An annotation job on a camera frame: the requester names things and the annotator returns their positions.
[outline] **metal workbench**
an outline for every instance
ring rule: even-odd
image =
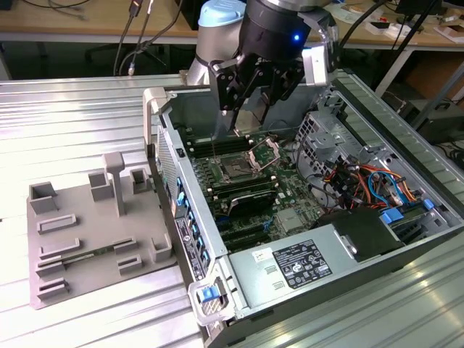
[[[110,151],[123,153],[125,174],[135,167],[148,169],[142,92],[179,83],[176,75],[167,75],[0,85],[2,347],[202,347],[178,266],[42,310],[28,305],[28,185],[51,181],[63,189],[85,184],[87,173],[102,166],[100,155]],[[406,268],[237,347],[463,347],[463,323],[460,235]]]

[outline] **wooden desk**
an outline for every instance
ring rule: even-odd
[[[31,0],[37,4],[46,4],[45,0]],[[125,42],[134,43],[140,33],[145,17],[145,9],[148,1],[144,2],[144,8],[140,15],[133,21]],[[366,9],[372,6],[371,0],[365,0],[362,6]],[[0,12],[0,42],[1,41],[36,41],[36,42],[96,42],[114,43],[120,39],[124,25],[128,20],[128,0],[91,0],[81,5],[83,14],[87,20],[79,20],[76,17],[58,13],[52,9],[42,9],[24,1],[16,0],[11,11]],[[152,16],[146,29],[145,39],[163,29],[173,18],[177,6],[174,0],[156,0],[152,10]],[[397,14],[383,7],[385,16],[390,22],[395,22]],[[337,20],[340,38],[349,30],[350,24]],[[464,45],[458,45],[439,35],[433,29],[434,25],[425,25],[425,30],[416,34],[410,45],[402,52],[399,59],[391,67],[389,74],[384,78],[376,92],[380,95],[386,90],[394,77],[401,70],[413,51],[464,51]],[[196,31],[192,31],[180,15],[174,26],[159,38],[159,44],[195,44]],[[311,41],[318,40],[318,36],[312,34]],[[351,49],[391,49],[394,40],[385,35],[373,35],[364,29],[363,25],[352,34],[346,48]]]
[[[31,1],[36,4],[46,4],[44,0]],[[128,42],[131,42],[131,39],[136,40],[141,32],[148,3],[147,0],[144,2],[139,16],[132,22],[128,32]],[[70,13],[82,13],[86,20],[80,20],[53,9],[42,9],[16,0],[10,11],[0,11],[0,41],[26,41],[26,39],[28,39],[27,41],[37,41],[35,40],[37,36],[50,38],[42,41],[59,41],[51,38],[61,35],[63,38],[83,36],[82,39],[77,40],[80,42],[83,42],[85,38],[89,40],[88,42],[117,42],[128,21],[129,4],[129,0],[90,0],[90,2],[80,6],[83,9],[82,12],[66,9]],[[177,6],[174,0],[156,0],[146,27],[146,36],[154,36],[166,27],[176,11]],[[106,36],[106,38],[100,41],[99,36]],[[183,15],[180,15],[176,24],[166,33],[165,38],[173,39],[160,43],[176,44],[175,38],[196,38],[196,31],[192,31]]]

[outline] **green circuit board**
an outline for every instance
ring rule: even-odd
[[[253,144],[259,144],[267,138],[264,135],[251,135],[249,139]],[[198,182],[216,219],[221,236],[226,241],[231,236],[233,241],[240,240],[241,236],[255,231],[264,231],[268,241],[285,238],[307,231],[323,214],[320,202],[308,190],[307,183],[298,174],[288,154],[279,146],[278,153],[280,158],[261,171],[253,167],[248,152],[191,158]],[[276,158],[274,149],[266,142],[254,149],[253,154],[260,167]],[[243,189],[237,189],[232,194],[227,191],[224,195],[226,197],[211,194],[220,191],[221,188],[241,184],[245,186]],[[256,192],[270,192],[275,199],[261,204],[260,207],[250,207],[254,210],[253,213],[238,216],[229,214],[232,199]]]

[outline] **power supply label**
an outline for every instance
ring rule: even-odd
[[[332,274],[312,239],[273,252],[275,261],[292,289]]]

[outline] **open computer chassis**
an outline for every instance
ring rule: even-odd
[[[195,138],[173,118],[179,110],[191,118],[198,103],[214,109],[208,91],[144,97],[145,113],[161,121],[156,146],[146,129],[149,164],[207,346],[240,341],[398,270],[464,229],[462,203],[366,103],[388,107],[341,81],[293,139],[285,131]],[[283,103],[287,115],[309,94],[300,86]],[[283,115],[268,117],[291,119]]]

